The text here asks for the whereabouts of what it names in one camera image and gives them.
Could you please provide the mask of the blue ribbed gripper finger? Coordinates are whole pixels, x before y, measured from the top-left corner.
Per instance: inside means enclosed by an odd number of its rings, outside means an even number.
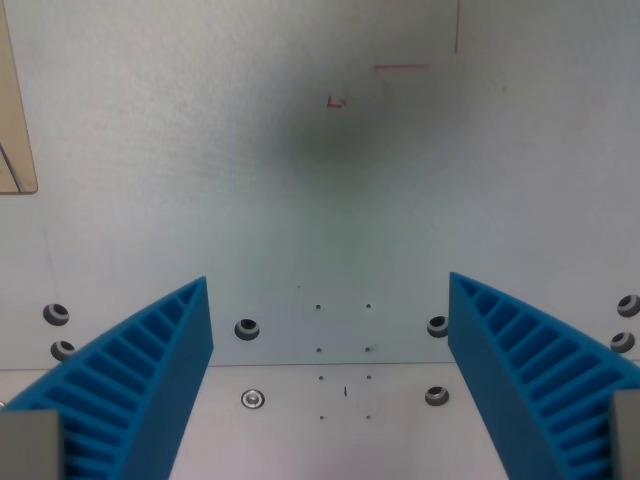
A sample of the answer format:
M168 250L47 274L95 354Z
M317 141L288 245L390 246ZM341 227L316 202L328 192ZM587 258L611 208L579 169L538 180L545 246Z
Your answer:
M166 479L213 349L200 277L77 350L5 409L58 412L67 479Z
M563 321L458 273L448 345L511 479L611 479L612 395L631 361Z

